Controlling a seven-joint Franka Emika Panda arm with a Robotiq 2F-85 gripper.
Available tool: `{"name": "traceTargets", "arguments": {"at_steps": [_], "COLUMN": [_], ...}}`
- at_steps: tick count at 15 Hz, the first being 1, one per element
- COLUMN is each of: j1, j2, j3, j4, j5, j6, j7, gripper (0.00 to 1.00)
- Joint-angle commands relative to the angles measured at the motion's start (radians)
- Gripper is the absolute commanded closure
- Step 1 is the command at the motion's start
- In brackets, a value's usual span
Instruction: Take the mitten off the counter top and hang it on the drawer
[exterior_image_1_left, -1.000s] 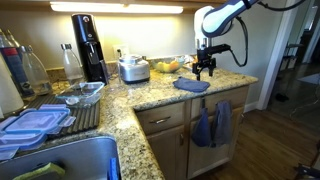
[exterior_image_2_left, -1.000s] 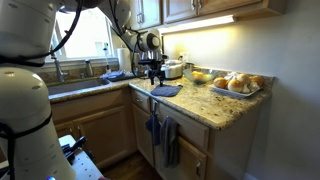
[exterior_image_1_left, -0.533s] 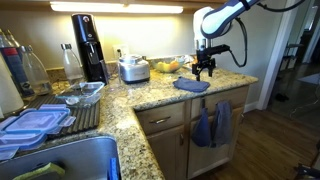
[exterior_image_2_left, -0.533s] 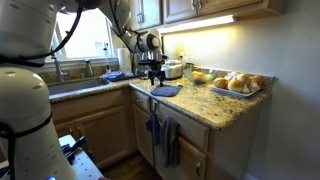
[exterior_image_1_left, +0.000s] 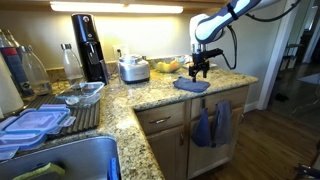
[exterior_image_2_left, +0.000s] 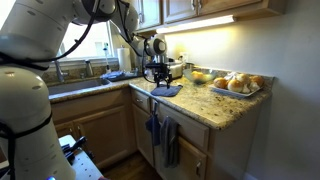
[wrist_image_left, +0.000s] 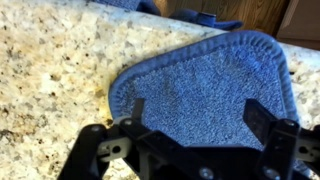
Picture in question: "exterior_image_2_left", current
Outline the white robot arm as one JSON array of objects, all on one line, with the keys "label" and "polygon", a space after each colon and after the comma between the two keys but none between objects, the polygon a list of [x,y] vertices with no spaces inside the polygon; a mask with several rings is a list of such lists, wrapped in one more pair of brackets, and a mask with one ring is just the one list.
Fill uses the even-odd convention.
[{"label": "white robot arm", "polygon": [[58,54],[68,25],[112,22],[137,55],[163,55],[164,37],[135,33],[138,13],[124,0],[16,0],[0,35],[1,180],[75,180],[59,144],[41,75]]}]

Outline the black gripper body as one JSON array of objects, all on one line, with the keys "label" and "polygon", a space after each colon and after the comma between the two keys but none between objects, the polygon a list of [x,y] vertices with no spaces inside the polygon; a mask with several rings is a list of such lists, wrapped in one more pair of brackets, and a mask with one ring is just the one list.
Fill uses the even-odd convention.
[{"label": "black gripper body", "polygon": [[172,79],[170,69],[168,68],[168,65],[165,63],[148,63],[146,65],[146,68],[154,70],[154,79],[158,78],[160,81]]}]

